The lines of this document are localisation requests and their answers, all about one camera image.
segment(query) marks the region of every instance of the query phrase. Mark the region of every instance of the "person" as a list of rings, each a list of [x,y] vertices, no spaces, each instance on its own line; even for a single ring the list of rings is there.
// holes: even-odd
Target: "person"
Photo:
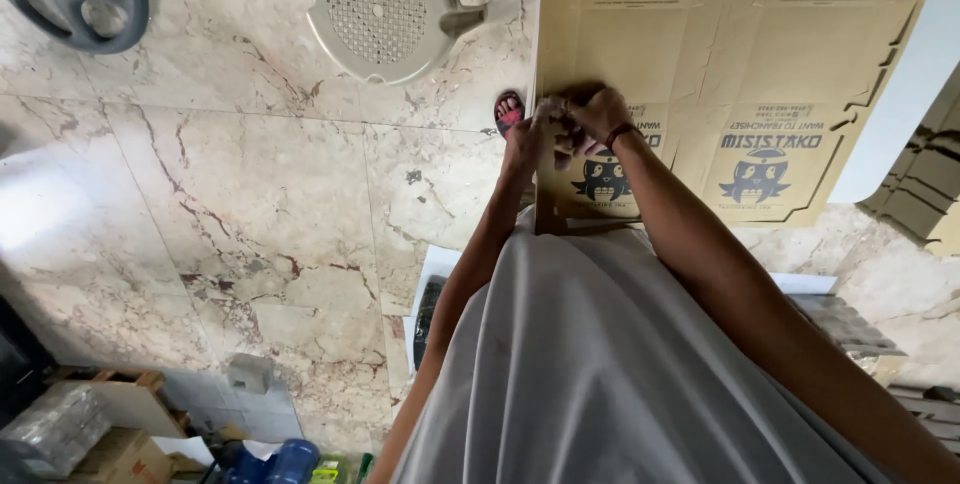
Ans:
[[[370,484],[960,482],[657,159],[616,90],[541,107],[510,126]],[[586,132],[579,152],[612,148],[646,235],[535,235],[517,216],[557,111]]]

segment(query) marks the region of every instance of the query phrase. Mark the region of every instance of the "red sandal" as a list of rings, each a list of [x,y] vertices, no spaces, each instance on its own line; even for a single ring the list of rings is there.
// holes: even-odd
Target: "red sandal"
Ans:
[[[500,104],[508,100],[513,100],[516,107],[510,109],[504,113],[503,116],[498,118],[497,110],[500,107]],[[504,139],[507,138],[507,134],[510,134],[510,129],[513,128],[514,125],[522,122],[523,112],[523,101],[521,100],[521,95],[518,94],[517,91],[508,90],[496,98],[496,103],[493,104],[493,120],[496,121],[496,130]]]

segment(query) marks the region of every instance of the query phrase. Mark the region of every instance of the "cardboard box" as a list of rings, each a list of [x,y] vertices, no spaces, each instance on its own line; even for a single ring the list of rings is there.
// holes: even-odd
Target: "cardboard box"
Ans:
[[[142,429],[115,427],[86,454],[65,482],[167,484],[173,462]]]
[[[535,94],[619,89],[731,225],[813,225],[924,0],[540,0]],[[546,141],[553,148],[556,124]],[[636,219],[609,151],[537,171],[537,217]]]

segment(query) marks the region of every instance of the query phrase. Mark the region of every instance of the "floor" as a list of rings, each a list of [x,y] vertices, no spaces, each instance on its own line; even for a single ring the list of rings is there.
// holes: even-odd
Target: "floor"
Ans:
[[[463,0],[474,4],[487,0]],[[91,56],[0,2],[0,290],[61,360],[219,370],[276,362],[320,448],[377,450],[406,383],[400,317],[427,243],[466,244],[497,174],[491,104],[523,87],[535,0],[405,88],[359,84],[312,0],[159,0],[135,48]],[[910,355],[960,385],[960,261],[853,205],[742,229],[772,271],[836,275]]]

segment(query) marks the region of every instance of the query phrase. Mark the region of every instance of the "printed logo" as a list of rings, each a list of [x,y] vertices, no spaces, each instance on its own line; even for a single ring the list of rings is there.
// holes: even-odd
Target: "printed logo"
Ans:
[[[723,197],[733,197],[741,203],[753,199],[754,204],[763,203],[768,197],[779,197],[790,184],[780,184],[786,173],[786,152],[780,148],[755,148],[747,152],[747,160],[736,162],[733,183],[719,184],[725,192]]]
[[[591,201],[610,202],[622,195],[633,195],[627,175],[623,173],[614,153],[608,149],[596,153],[602,161],[587,159],[583,162],[583,181],[570,182],[577,190],[577,195],[586,195]]]

